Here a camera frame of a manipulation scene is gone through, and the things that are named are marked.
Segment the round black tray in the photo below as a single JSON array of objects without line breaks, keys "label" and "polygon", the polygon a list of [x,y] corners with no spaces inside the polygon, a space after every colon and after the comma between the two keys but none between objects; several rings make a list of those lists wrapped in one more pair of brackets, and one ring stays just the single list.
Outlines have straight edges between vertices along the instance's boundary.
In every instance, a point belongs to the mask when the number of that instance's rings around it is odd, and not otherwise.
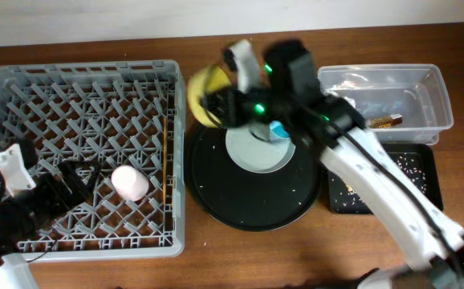
[{"label": "round black tray", "polygon": [[225,129],[200,125],[186,153],[186,183],[206,212],[249,231],[277,229],[307,212],[326,177],[310,153],[296,148],[281,169],[252,173],[230,159],[225,135]]}]

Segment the wooden stick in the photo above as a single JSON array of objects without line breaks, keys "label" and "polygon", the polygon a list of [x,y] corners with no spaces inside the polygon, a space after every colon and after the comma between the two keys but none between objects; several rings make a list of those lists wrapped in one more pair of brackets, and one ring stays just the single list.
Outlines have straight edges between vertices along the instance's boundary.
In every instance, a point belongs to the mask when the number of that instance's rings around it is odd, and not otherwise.
[{"label": "wooden stick", "polygon": [[168,117],[165,117],[164,126],[165,142],[162,148],[162,205],[166,206],[166,173],[168,171]]}]

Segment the clear plastic container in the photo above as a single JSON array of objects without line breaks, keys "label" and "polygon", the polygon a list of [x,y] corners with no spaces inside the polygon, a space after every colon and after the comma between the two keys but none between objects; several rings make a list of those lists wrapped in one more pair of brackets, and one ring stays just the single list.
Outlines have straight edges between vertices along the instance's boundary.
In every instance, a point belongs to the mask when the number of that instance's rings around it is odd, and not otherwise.
[{"label": "clear plastic container", "polygon": [[450,98],[433,64],[373,64],[321,67],[324,91],[355,100],[366,118],[401,114],[403,123],[374,129],[379,141],[434,145],[454,125]]}]

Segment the yellow object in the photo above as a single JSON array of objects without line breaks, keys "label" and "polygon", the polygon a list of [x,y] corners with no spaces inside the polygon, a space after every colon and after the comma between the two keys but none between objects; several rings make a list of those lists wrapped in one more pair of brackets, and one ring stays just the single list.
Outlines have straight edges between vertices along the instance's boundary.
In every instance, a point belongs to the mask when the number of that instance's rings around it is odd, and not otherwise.
[{"label": "yellow object", "polygon": [[[194,118],[208,128],[216,128],[216,125],[209,119],[206,111],[201,106],[205,85],[207,85],[206,94],[211,94],[221,88],[230,86],[230,79],[220,67],[206,67],[193,75],[187,84],[187,102]],[[221,123],[211,112],[209,114],[218,123]]]}]

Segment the black plate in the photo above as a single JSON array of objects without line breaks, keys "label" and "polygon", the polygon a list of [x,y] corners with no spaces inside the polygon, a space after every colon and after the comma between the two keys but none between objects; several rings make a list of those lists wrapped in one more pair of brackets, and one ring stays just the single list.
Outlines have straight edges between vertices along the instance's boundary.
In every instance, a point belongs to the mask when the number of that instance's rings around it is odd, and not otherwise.
[{"label": "black plate", "polygon": [[[432,149],[426,144],[384,144],[387,154],[400,166],[405,175],[440,210],[443,210],[441,189]],[[348,192],[344,182],[328,173],[330,208],[339,214],[371,214],[371,210],[356,193]]]},{"label": "black plate", "polygon": [[252,173],[229,157],[225,135],[225,129],[199,126],[186,153],[186,183],[206,212],[250,231],[277,229],[307,212],[326,177],[307,151],[296,148],[278,171]]}]

